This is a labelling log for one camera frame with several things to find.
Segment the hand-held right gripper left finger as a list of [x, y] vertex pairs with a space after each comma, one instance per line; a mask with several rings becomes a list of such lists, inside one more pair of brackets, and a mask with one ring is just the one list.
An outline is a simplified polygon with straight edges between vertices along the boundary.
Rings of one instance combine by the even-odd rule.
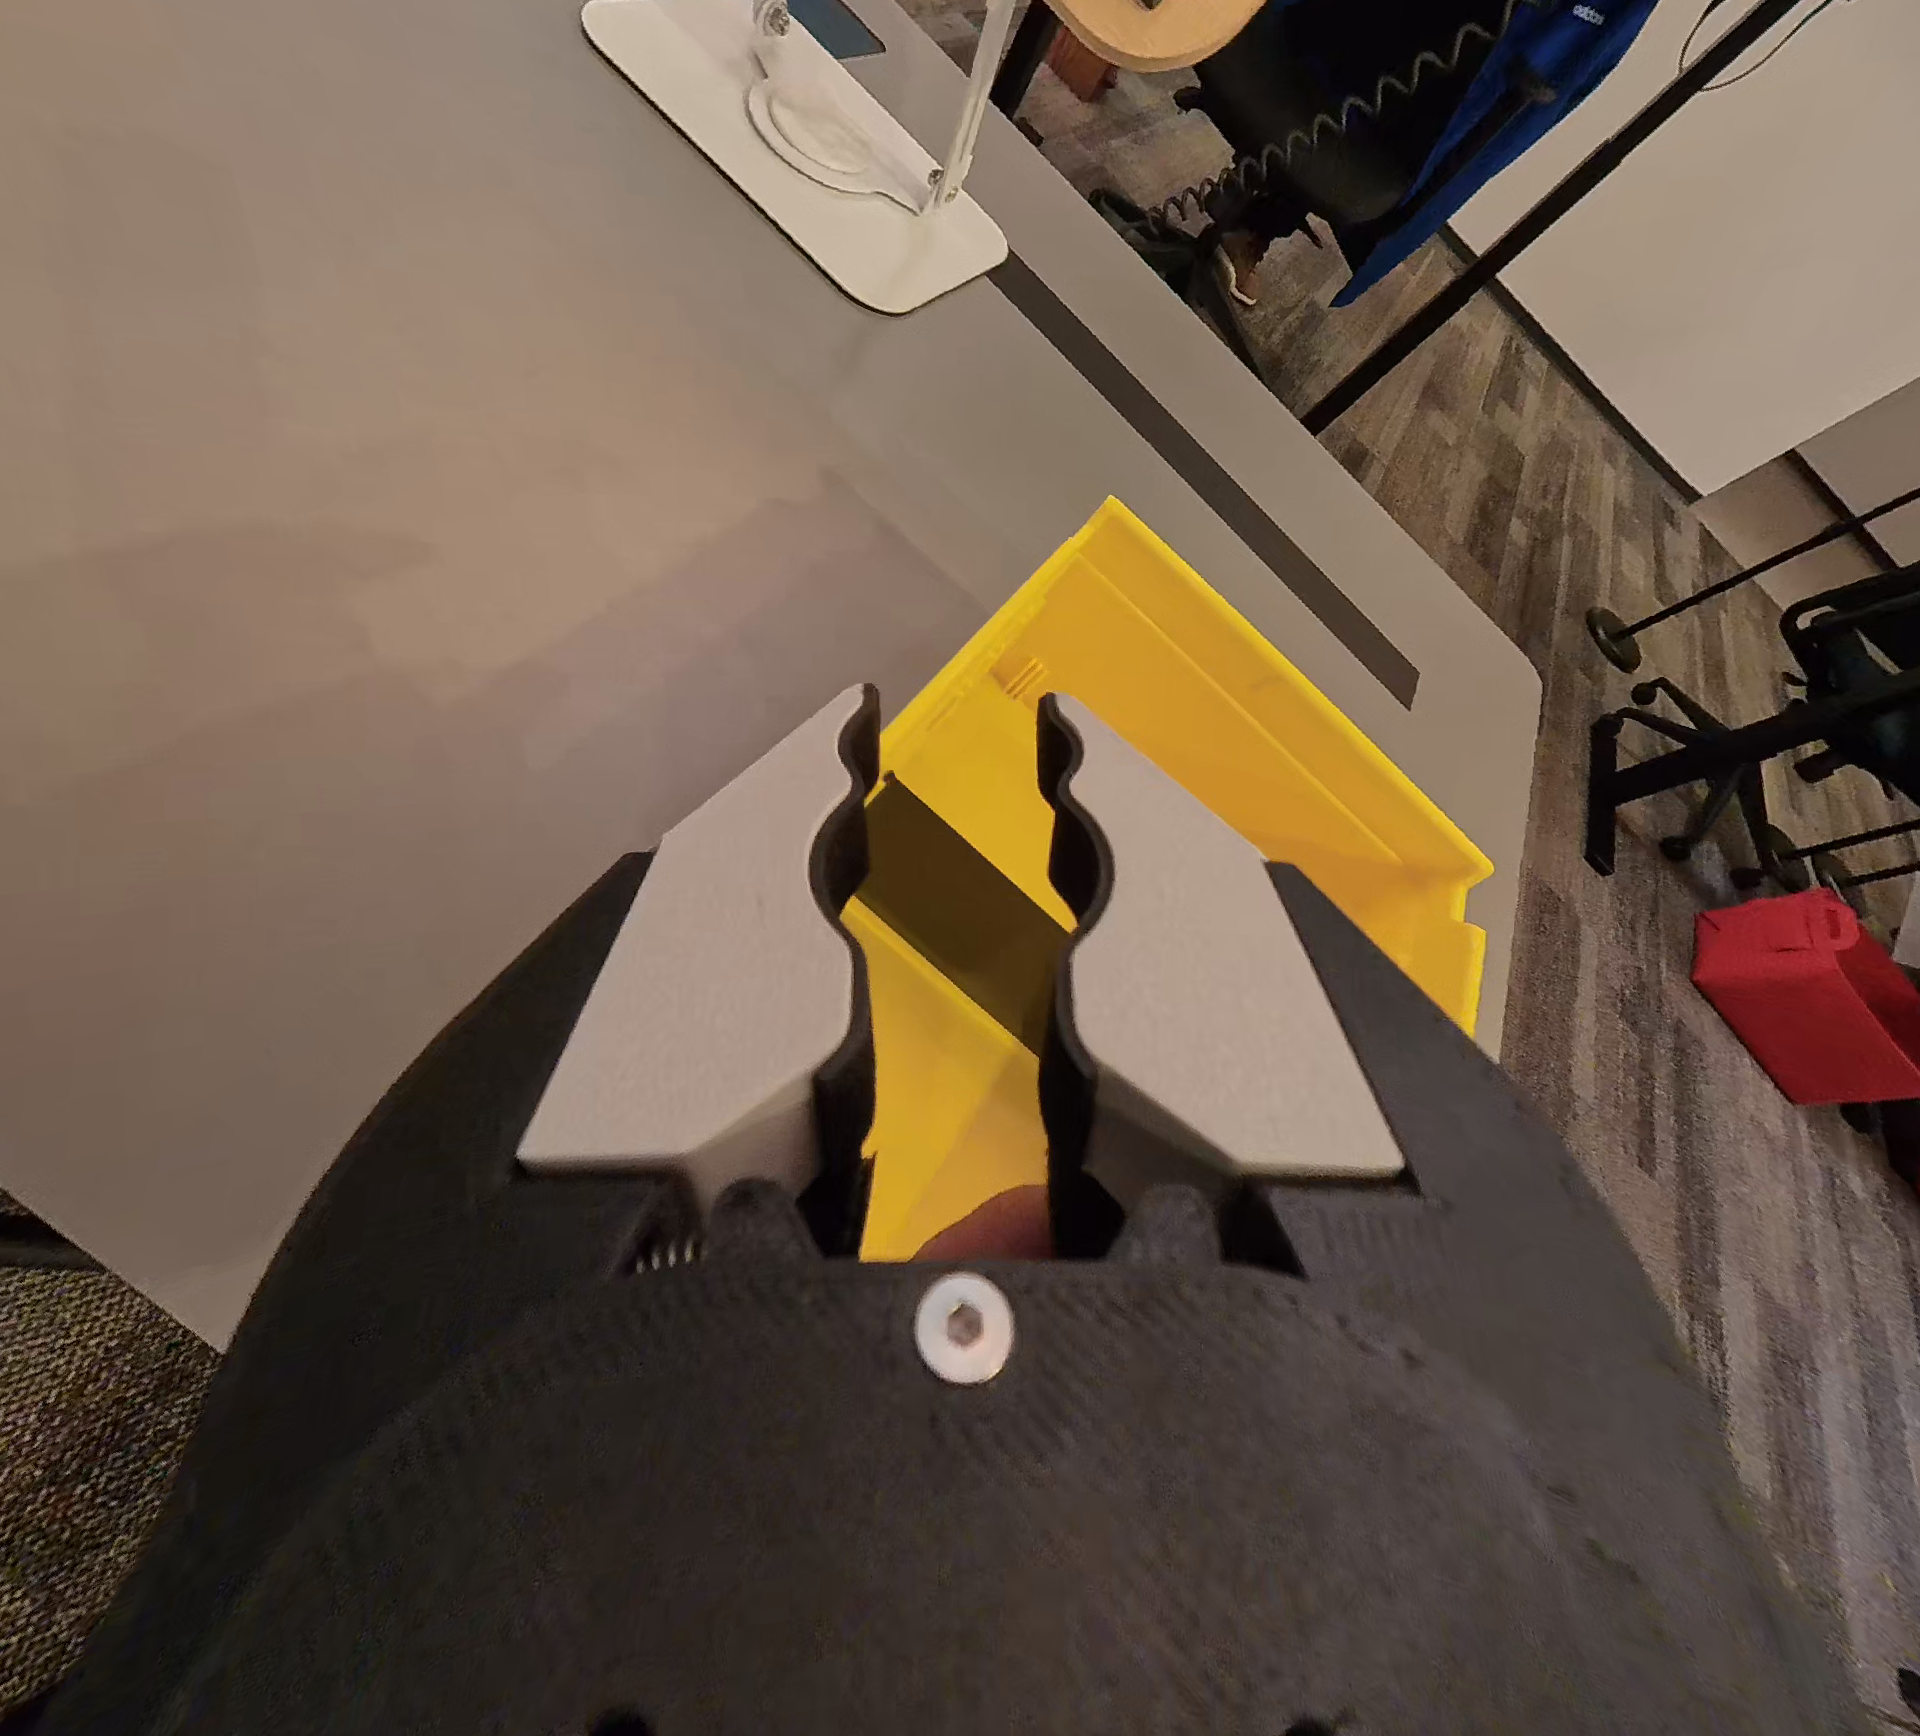
[[792, 1199], [872, 1126], [863, 965], [878, 693], [852, 684], [667, 830], [517, 1142], [532, 1175], [652, 1175], [695, 1204]]

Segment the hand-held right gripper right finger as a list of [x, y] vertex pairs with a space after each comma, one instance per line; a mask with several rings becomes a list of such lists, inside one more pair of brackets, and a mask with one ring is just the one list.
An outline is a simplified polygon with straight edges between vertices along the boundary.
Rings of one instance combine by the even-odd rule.
[[1393, 1187], [1405, 1155], [1260, 848], [1086, 702], [1044, 695], [1047, 881], [1071, 926], [1037, 1097], [1056, 1237], [1184, 1187]]

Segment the yellow plastic bin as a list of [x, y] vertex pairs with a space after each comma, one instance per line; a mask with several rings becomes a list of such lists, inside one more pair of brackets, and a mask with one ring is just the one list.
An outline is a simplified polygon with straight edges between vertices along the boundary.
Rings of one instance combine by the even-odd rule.
[[[1047, 881], [1052, 808], [1037, 777], [1037, 708], [1053, 693], [1088, 705], [1265, 860], [1297, 866], [1476, 1030], [1485, 932], [1469, 892], [1492, 863], [1113, 499], [879, 733], [879, 777], [1070, 932]], [[859, 1254], [900, 1262], [992, 1197], [1044, 1181], [1041, 1057], [856, 896], [843, 925], [868, 960], [876, 1037]]]

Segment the black bin divider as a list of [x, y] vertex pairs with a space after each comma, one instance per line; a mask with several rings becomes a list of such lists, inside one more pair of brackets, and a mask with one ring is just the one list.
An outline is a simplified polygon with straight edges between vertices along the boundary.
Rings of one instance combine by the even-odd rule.
[[865, 802], [856, 901], [1026, 1052], [1046, 1048], [1070, 932], [891, 772]]

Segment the red plastic bin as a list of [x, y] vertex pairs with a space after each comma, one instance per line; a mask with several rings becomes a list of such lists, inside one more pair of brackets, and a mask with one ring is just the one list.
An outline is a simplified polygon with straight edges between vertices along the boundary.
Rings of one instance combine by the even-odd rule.
[[1918, 1100], [1916, 982], [1835, 891], [1698, 912], [1692, 984], [1788, 1103]]

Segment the black office chair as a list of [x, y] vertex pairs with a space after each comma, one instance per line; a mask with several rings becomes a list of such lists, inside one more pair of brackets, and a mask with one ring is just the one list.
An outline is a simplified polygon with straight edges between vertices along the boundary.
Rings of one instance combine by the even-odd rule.
[[[1616, 871], [1620, 813], [1698, 789], [1682, 830], [1659, 841], [1682, 864], [1737, 813], [1750, 860], [1729, 871], [1740, 892], [1797, 894], [1822, 866], [1888, 839], [1916, 837], [1918, 806], [1918, 588], [1916, 567], [1806, 596], [1778, 623], [1789, 656], [1788, 698], [1731, 725], [1668, 676], [1644, 676], [1627, 701], [1589, 729], [1582, 858], [1601, 878]], [[1889, 827], [1791, 842], [1771, 820], [1764, 772], [1789, 762], [1804, 785], [1841, 772], [1872, 778], [1908, 806]]]

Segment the white board stand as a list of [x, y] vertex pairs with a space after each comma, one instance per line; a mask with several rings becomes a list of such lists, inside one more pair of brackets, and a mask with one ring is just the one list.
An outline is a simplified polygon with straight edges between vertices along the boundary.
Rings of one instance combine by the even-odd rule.
[[985, 0], [935, 161], [790, 0], [587, 0], [593, 53], [841, 295], [905, 317], [1007, 256], [965, 193], [1022, 0]]

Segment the white table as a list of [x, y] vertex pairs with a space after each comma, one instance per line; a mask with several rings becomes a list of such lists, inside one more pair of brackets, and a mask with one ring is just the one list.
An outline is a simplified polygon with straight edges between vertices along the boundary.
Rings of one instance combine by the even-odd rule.
[[1801, 0], [1497, 274], [1710, 495], [1918, 369], [1918, 0]]

